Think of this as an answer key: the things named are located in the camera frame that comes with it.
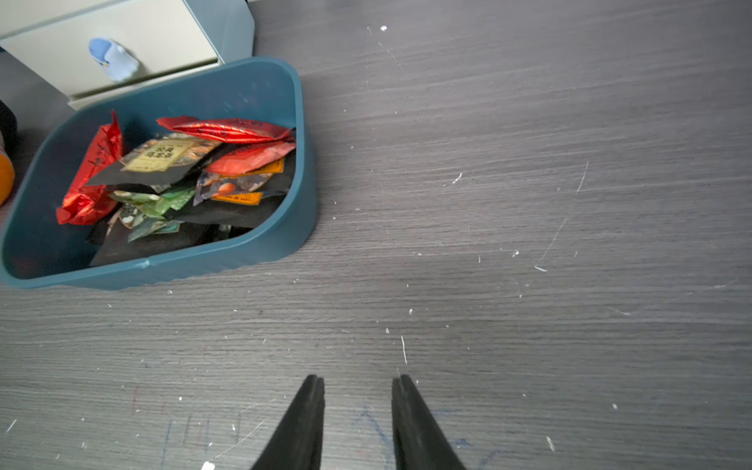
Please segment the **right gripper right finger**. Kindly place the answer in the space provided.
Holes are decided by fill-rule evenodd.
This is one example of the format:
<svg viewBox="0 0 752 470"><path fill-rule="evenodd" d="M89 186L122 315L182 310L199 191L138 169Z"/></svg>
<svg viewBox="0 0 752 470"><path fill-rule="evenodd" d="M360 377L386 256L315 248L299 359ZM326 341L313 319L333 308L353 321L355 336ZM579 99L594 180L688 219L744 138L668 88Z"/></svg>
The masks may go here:
<svg viewBox="0 0 752 470"><path fill-rule="evenodd" d="M393 380L392 428L397 470L466 469L407 374Z"/></svg>

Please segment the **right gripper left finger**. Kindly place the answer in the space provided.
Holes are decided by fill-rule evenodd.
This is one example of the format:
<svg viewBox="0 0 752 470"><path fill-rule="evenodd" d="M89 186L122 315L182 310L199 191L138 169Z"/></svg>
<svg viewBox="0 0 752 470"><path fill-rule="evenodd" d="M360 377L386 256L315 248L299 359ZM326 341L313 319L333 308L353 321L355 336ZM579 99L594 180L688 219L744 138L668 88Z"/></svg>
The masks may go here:
<svg viewBox="0 0 752 470"><path fill-rule="evenodd" d="M307 376L252 470L319 470L324 395L324 380L316 375Z"/></svg>

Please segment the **yellow oolong tea bag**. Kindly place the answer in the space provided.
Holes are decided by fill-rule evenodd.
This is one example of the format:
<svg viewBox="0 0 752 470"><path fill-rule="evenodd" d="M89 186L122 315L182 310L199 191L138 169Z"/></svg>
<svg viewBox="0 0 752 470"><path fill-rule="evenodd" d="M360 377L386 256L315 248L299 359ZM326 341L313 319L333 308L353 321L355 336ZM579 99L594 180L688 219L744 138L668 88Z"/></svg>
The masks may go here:
<svg viewBox="0 0 752 470"><path fill-rule="evenodd" d="M87 186L170 186L209 158L221 142L170 133L151 139L92 176Z"/></svg>

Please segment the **red label dahongpao tea bag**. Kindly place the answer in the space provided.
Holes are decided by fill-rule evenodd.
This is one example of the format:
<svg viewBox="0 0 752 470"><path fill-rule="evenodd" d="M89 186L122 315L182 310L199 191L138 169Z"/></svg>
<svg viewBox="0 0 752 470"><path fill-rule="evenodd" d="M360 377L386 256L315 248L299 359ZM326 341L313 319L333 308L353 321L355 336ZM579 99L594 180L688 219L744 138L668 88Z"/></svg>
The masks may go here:
<svg viewBox="0 0 752 470"><path fill-rule="evenodd" d="M294 142L288 141L250 144L218 158L207 166L206 171L226 176L248 174L283 159L296 147Z"/></svg>

